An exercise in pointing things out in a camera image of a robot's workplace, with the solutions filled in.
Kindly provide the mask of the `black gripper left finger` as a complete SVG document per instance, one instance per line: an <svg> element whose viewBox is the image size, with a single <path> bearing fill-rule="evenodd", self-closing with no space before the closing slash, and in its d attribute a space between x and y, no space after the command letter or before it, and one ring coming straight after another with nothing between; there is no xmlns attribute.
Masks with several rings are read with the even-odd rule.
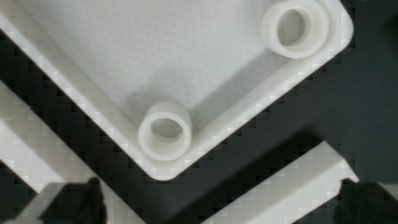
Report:
<svg viewBox="0 0 398 224"><path fill-rule="evenodd" d="M43 224L107 224L107 205L99 179L67 183L39 220Z"/></svg>

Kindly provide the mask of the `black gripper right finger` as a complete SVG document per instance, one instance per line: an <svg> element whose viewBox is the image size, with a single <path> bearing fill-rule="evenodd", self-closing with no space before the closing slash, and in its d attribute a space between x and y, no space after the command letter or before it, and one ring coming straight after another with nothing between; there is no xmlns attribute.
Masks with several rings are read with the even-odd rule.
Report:
<svg viewBox="0 0 398 224"><path fill-rule="evenodd" d="M378 183L341 181L334 224L398 224L398 199Z"/></svg>

